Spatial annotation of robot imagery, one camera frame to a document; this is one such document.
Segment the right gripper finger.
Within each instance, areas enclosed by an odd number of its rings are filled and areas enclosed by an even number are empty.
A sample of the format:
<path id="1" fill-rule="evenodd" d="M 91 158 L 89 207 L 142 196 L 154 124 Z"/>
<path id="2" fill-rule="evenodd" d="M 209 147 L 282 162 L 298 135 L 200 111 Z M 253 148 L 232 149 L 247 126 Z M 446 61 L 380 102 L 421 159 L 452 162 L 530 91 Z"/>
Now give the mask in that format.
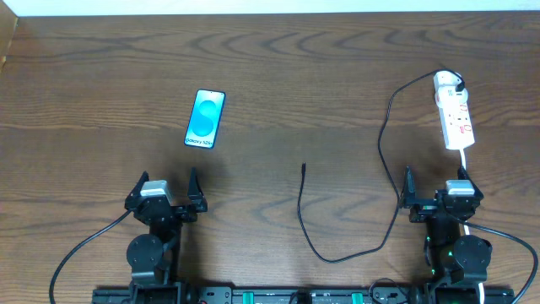
<path id="1" fill-rule="evenodd" d="M 458 170 L 457 170 L 457 179 L 458 180 L 469 180 L 469 181 L 472 182 L 472 185 L 475 188 L 475 194 L 473 196 L 470 196 L 470 197 L 483 198 L 483 193 L 479 190 L 477 185 L 473 182 L 473 180 L 469 176 L 469 174 L 468 174 L 468 172 L 467 172 L 467 170 L 465 169 L 464 166 L 460 166 L 458 168 Z"/>
<path id="2" fill-rule="evenodd" d="M 402 207 L 411 207 L 416 201 L 416 189 L 413 179 L 413 172 L 409 166 L 404 173 L 404 183 L 402 187 L 400 205 Z"/>

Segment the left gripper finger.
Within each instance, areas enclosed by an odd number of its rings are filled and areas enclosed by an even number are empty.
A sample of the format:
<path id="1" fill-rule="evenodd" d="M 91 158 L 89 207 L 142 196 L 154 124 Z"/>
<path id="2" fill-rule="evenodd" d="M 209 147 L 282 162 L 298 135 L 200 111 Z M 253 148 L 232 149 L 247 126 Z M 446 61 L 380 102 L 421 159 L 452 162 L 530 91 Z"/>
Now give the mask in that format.
<path id="1" fill-rule="evenodd" d="M 132 191 L 127 195 L 125 199 L 125 206 L 126 207 L 137 207 L 139 204 L 144 201 L 144 197 L 141 194 L 141 190 L 143 188 L 143 185 L 145 182 L 149 181 L 149 174 L 144 171 L 140 178 L 138 179 L 138 182 L 136 183 L 135 187 L 132 189 Z"/>
<path id="2" fill-rule="evenodd" d="M 192 204 L 194 204 L 196 207 L 205 206 L 205 196 L 199 185 L 199 182 L 197 179 L 197 170 L 195 167 L 191 168 L 190 180 L 189 180 L 189 185 L 187 189 L 187 197 L 190 199 Z"/>

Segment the blue screen Galaxy smartphone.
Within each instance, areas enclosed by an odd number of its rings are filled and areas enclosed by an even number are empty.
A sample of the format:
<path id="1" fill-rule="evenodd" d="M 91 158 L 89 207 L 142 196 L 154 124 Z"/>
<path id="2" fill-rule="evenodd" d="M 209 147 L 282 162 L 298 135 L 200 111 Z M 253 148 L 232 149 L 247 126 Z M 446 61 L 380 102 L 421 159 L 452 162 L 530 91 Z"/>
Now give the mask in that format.
<path id="1" fill-rule="evenodd" d="M 226 94 L 222 91 L 197 91 L 184 138 L 186 146 L 202 149 L 214 147 L 225 99 Z"/>

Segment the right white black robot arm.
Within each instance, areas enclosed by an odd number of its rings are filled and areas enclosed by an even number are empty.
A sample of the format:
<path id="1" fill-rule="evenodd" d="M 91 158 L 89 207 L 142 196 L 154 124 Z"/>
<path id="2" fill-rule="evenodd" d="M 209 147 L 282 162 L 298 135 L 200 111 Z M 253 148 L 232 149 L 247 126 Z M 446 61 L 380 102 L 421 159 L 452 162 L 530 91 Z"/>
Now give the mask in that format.
<path id="1" fill-rule="evenodd" d="M 475 215 L 483 199 L 464 168 L 448 180 L 433 198 L 418 198 L 412 170 L 407 167 L 400 207 L 409 210 L 409 221 L 424 223 L 427 236 L 424 258 L 432 280 L 412 291 L 412 303 L 479 303 L 478 285 L 487 280 L 491 243 L 461 233 L 460 225 Z"/>

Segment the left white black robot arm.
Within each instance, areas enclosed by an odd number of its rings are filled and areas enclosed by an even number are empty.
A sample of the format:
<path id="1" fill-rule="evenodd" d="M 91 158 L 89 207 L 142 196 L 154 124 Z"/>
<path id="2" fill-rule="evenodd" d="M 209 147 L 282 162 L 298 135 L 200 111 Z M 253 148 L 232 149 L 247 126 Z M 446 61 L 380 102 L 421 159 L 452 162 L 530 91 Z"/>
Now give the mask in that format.
<path id="1" fill-rule="evenodd" d="M 125 209 L 149 228 L 127 247 L 132 268 L 130 303 L 197 302 L 197 291 L 176 279 L 181 228 L 208 210 L 195 168 L 191 168 L 187 198 L 189 204 L 174 205 L 167 181 L 151 181 L 146 171 L 127 195 Z"/>

